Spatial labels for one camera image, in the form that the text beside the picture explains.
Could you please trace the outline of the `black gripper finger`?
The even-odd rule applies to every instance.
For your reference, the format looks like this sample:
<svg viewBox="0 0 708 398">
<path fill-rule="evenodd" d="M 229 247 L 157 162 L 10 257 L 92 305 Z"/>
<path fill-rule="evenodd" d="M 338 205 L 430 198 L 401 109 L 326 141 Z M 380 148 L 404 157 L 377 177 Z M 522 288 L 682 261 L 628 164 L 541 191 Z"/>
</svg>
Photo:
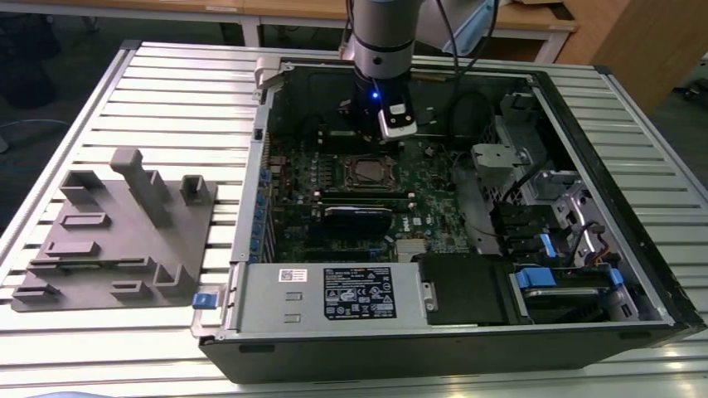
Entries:
<svg viewBox="0 0 708 398">
<path fill-rule="evenodd" d="M 374 146 L 382 142 L 378 108 L 366 99 L 353 97 L 340 102 L 337 113 L 352 131 Z"/>
</svg>

